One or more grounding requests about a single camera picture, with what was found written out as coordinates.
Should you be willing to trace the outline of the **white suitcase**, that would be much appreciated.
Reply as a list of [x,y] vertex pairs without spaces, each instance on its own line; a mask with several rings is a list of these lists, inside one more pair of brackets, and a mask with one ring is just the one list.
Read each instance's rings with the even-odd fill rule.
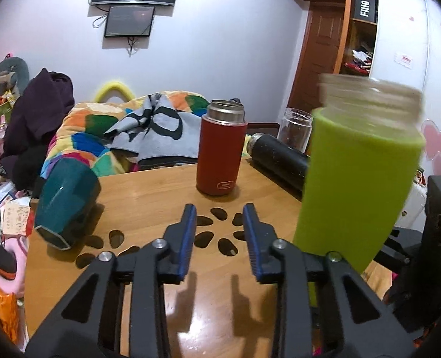
[[427,188],[423,184],[413,182],[408,197],[394,226],[403,229],[412,229],[414,222],[424,211],[426,201]]

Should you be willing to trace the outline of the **dark green faceted cup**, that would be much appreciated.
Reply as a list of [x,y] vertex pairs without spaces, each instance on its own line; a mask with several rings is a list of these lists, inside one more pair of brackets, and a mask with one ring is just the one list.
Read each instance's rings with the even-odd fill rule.
[[43,185],[34,229],[60,251],[73,248],[87,233],[91,210],[101,192],[98,177],[75,158],[62,158]]

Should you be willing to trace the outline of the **black box on shelf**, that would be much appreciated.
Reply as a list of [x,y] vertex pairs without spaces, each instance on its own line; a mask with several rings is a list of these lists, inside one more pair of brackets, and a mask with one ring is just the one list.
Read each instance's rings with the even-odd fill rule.
[[369,23],[375,23],[376,0],[355,0],[353,18]]

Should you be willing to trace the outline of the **black thermos bottle lying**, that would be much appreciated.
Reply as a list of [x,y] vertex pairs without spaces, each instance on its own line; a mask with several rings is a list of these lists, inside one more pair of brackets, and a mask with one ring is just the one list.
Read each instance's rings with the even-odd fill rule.
[[252,165],[291,192],[303,193],[309,156],[266,133],[255,133],[246,144]]

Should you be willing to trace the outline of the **colourful patchwork blanket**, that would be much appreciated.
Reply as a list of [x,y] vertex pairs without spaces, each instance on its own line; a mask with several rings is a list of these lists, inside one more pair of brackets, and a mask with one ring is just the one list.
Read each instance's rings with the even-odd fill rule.
[[[174,108],[202,118],[209,102],[202,95],[189,91],[161,91]],[[41,176],[47,178],[62,158],[75,158],[89,166],[99,177],[139,171],[134,160],[107,147],[104,138],[112,125],[125,115],[140,108],[148,99],[145,95],[124,104],[82,103],[73,107],[52,138]]]

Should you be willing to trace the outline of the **green sleeved glass bottle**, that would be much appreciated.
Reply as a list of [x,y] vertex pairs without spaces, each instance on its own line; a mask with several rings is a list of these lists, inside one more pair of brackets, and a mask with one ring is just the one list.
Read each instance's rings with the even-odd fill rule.
[[422,93],[398,83],[343,74],[319,79],[310,160],[294,244],[337,251],[358,273],[397,221],[425,140]]

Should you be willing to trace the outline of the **yellow curved pillow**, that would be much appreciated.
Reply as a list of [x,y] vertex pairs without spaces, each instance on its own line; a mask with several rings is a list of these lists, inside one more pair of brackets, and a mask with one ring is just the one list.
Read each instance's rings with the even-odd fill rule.
[[107,101],[109,94],[118,95],[124,103],[135,99],[135,95],[130,88],[120,81],[109,81],[104,84],[95,94],[93,101],[95,103],[104,103]]

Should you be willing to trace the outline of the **dark purple clothing pile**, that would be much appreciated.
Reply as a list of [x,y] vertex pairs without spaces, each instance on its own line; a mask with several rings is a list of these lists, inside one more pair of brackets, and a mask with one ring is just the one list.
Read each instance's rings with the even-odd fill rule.
[[74,103],[70,77],[42,69],[14,104],[0,164],[18,191],[34,188],[48,146]]

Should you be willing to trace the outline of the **red thermos cup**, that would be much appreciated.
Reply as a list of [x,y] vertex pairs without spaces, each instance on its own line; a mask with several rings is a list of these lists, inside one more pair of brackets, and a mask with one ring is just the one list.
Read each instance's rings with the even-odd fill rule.
[[238,99],[214,99],[202,116],[196,187],[225,196],[236,185],[246,137],[246,114]]

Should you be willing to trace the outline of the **small wall monitor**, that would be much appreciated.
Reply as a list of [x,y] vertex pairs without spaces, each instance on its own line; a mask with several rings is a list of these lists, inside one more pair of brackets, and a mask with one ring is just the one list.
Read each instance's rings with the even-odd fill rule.
[[154,13],[155,7],[152,6],[112,6],[107,14],[104,37],[149,37]]

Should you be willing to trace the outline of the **brown wooden door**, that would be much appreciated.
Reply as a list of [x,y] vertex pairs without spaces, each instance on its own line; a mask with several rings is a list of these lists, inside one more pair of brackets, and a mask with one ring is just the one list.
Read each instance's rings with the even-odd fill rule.
[[288,106],[311,112],[321,106],[318,79],[332,74],[339,52],[344,5],[312,2]]

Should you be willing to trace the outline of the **clear glass jar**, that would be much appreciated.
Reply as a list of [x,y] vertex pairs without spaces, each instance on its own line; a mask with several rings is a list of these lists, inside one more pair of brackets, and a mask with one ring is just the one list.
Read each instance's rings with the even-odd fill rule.
[[277,139],[304,153],[312,132],[313,116],[300,109],[287,107],[280,122]]

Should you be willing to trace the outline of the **grey black white cloth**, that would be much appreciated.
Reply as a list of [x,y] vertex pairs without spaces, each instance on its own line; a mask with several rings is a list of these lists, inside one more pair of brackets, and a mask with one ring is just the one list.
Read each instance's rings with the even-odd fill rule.
[[193,164],[199,155],[201,121],[156,93],[112,125],[104,138],[109,149],[133,159],[141,170]]

